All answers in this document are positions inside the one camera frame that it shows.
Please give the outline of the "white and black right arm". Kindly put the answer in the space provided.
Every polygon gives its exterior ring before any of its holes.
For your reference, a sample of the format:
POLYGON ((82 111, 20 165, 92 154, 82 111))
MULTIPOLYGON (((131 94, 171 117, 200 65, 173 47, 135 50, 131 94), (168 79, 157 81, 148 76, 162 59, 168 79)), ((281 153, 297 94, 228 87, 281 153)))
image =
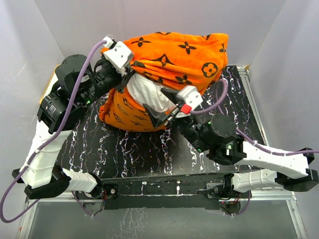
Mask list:
POLYGON ((319 174, 310 169, 314 155, 309 149, 297 153, 278 150, 247 141, 236 124, 223 114, 216 114, 205 123, 199 123, 191 110, 202 103, 201 94, 194 86, 181 91, 162 88, 161 92, 175 104, 170 113, 160 113, 144 104, 154 127, 172 125, 200 153, 220 165, 252 165, 259 171, 233 173, 224 176, 223 184, 207 189, 220 197, 265 187, 282 187, 288 191, 307 192, 319 183, 319 174))

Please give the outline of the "orange patterned plush pillowcase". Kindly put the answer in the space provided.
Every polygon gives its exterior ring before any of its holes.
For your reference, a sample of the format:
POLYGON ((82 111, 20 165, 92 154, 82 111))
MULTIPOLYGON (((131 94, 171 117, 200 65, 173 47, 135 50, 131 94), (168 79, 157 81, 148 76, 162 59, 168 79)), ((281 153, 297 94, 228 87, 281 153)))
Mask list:
MULTIPOLYGON (((216 82, 227 66, 225 33, 189 35, 176 32, 156 32, 125 40, 133 52, 130 66, 147 79, 164 88, 182 90, 195 86, 200 94, 216 82)), ((129 94, 127 87, 120 94, 109 92, 100 106, 99 119, 103 123, 125 131, 152 132, 165 127, 153 127, 150 117, 129 94)))

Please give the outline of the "white pillow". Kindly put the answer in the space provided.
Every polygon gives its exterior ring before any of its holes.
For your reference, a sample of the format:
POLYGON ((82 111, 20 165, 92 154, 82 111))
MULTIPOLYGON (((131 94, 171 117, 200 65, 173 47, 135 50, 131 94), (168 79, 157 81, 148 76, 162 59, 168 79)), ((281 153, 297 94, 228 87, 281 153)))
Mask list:
POLYGON ((160 91, 164 86, 135 73, 127 83, 131 97, 141 106, 147 104, 157 112, 173 110, 175 105, 160 91))

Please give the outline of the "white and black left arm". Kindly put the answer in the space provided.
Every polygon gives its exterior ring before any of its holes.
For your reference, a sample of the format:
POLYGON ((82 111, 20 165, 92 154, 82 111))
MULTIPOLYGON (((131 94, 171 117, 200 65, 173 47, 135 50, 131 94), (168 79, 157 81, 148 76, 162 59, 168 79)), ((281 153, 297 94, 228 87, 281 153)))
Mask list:
POLYGON ((104 183, 93 173, 69 171, 55 163, 75 125, 85 117, 88 107, 115 89, 123 92, 133 74, 133 53, 119 55, 105 52, 96 67, 84 67, 87 57, 75 54, 56 67, 58 81, 43 98, 37 113, 41 128, 47 133, 35 140, 30 163, 12 172, 18 183, 26 184, 30 199, 54 198, 63 192, 79 191, 93 199, 104 191, 104 183))

